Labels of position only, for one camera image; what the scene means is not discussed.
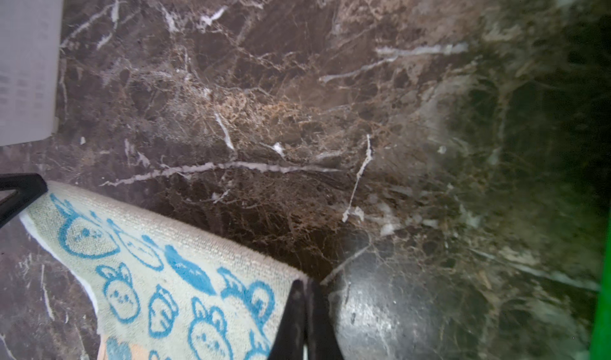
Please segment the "blue bunny pattern towel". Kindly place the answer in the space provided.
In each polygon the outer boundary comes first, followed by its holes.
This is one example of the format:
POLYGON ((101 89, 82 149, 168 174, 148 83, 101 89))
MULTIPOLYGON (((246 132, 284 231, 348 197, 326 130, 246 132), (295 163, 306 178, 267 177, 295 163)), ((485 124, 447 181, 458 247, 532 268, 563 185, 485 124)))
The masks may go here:
POLYGON ((246 246, 54 181, 19 218, 92 301, 101 359, 265 359, 302 278, 246 246))

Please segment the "green plastic basket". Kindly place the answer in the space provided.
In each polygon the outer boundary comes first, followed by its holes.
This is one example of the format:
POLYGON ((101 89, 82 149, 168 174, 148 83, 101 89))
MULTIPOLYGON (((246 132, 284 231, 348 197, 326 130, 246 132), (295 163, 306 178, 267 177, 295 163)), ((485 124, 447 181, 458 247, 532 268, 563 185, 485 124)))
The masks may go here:
POLYGON ((611 360, 610 357, 610 288, 611 288, 611 241, 610 224, 606 234, 606 250, 601 277, 601 288, 598 293, 593 333, 590 342, 590 360, 611 360))

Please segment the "white plastic basket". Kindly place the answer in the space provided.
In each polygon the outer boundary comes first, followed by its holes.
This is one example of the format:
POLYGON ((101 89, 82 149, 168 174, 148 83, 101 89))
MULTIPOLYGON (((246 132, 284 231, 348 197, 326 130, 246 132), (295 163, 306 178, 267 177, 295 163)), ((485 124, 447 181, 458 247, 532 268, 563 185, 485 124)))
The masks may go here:
POLYGON ((56 129, 64 0, 1 0, 1 145, 56 129))

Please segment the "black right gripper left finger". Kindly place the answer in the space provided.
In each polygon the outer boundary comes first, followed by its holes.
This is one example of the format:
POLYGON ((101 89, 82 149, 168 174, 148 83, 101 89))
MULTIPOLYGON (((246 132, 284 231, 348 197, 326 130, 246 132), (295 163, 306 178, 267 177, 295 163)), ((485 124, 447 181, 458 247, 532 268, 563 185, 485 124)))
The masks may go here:
POLYGON ((302 280, 291 285, 268 360, 303 360, 306 333, 306 295, 302 280))

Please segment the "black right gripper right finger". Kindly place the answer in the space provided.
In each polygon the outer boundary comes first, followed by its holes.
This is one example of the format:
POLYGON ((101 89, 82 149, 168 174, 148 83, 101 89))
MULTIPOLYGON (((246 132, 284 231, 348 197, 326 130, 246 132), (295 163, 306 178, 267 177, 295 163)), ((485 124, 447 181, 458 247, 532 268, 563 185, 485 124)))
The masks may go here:
POLYGON ((329 317, 321 286, 309 279, 305 287, 305 343, 308 359, 344 360, 329 317))

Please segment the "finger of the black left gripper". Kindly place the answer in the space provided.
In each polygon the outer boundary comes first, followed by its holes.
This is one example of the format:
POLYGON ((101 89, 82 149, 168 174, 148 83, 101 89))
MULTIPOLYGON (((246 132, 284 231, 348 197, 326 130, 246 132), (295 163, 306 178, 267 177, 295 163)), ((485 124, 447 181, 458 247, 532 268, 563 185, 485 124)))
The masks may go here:
POLYGON ((48 185, 36 173, 2 174, 1 190, 13 193, 1 200, 1 227, 48 191, 48 185))

